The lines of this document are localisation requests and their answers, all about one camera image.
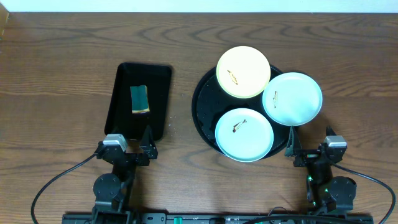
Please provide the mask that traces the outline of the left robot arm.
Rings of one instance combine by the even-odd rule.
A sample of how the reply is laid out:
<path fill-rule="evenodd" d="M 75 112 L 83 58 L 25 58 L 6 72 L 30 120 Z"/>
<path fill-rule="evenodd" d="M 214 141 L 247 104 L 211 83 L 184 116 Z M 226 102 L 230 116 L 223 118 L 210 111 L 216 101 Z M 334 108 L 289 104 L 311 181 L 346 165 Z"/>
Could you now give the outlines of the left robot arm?
<path fill-rule="evenodd" d="M 95 209 L 104 213 L 128 213 L 129 199 L 135 179 L 136 168 L 148 166 L 158 157 L 152 129 L 145 128 L 139 148 L 141 153 L 130 153 L 127 141 L 122 134 L 109 134 L 98 143 L 95 151 L 97 159 L 113 166 L 112 172 L 99 176 L 94 185 Z"/>

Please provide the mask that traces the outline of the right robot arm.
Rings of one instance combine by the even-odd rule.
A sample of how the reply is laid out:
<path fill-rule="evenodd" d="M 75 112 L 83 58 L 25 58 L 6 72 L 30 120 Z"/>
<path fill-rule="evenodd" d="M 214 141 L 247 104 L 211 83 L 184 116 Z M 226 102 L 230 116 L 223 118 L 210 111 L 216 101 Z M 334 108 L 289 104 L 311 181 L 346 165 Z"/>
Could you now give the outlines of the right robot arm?
<path fill-rule="evenodd" d="M 286 157 L 293 157 L 295 167 L 306 167 L 308 212 L 311 215 L 345 216 L 353 209 L 356 182 L 343 176 L 334 176 L 333 164 L 341 161 L 347 142 L 343 136 L 326 128 L 325 140 L 317 149 L 303 149 L 296 129 L 290 127 Z"/>

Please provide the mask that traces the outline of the light green plate front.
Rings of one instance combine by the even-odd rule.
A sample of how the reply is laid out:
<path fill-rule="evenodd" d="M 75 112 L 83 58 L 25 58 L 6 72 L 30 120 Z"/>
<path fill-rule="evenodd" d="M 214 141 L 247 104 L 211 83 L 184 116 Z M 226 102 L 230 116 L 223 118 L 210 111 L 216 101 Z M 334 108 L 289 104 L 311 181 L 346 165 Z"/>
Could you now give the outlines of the light green plate front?
<path fill-rule="evenodd" d="M 229 158 L 239 162 L 254 162 L 271 151 L 274 132 L 270 122 L 259 112 L 237 108 L 218 120 L 215 139 Z"/>

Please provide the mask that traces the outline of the green yellow sponge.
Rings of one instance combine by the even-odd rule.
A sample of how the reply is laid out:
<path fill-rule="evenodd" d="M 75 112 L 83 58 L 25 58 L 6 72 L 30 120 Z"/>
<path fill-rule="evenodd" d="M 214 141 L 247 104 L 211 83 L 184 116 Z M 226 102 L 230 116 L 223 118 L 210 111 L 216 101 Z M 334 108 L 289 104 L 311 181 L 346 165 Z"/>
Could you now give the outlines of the green yellow sponge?
<path fill-rule="evenodd" d="M 131 108 L 132 114 L 143 114 L 150 111 L 147 87 L 145 85 L 131 86 Z"/>

